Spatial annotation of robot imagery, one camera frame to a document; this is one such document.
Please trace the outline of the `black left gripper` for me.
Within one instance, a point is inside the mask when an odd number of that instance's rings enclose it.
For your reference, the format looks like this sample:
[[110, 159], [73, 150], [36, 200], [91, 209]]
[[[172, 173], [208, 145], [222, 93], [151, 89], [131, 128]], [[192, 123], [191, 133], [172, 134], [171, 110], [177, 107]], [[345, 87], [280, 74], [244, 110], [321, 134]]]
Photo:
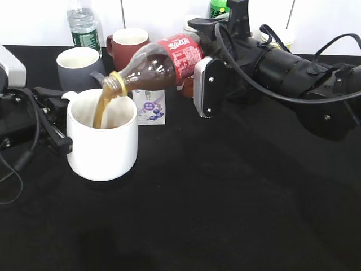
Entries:
[[1, 149], [32, 141], [59, 156], [72, 151], [66, 133], [68, 101], [61, 90], [43, 87], [5, 88], [1, 92]]

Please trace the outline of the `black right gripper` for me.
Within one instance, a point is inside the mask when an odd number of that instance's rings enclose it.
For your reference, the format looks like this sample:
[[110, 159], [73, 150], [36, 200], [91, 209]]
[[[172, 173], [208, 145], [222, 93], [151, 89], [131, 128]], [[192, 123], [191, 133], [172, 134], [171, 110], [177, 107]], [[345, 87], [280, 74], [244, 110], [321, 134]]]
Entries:
[[259, 102], [259, 93], [237, 73], [227, 54], [240, 68], [251, 72], [255, 53], [251, 38], [248, 1], [227, 1], [228, 14], [213, 19], [192, 18], [187, 22], [202, 40], [205, 53], [194, 70], [193, 103], [200, 117], [212, 118], [224, 100], [248, 106]]

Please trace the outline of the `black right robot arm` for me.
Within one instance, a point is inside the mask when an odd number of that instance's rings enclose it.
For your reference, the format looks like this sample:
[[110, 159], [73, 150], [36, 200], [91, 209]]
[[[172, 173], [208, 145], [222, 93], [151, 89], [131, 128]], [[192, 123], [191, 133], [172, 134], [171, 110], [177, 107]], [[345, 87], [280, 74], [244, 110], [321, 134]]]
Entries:
[[224, 98], [262, 93], [292, 110], [312, 134], [338, 141], [360, 125], [360, 67], [319, 62], [290, 52], [268, 25], [265, 41], [251, 37], [248, 2], [228, 1], [230, 14], [194, 18], [188, 25], [204, 40], [206, 56], [195, 66], [193, 102], [211, 118]]

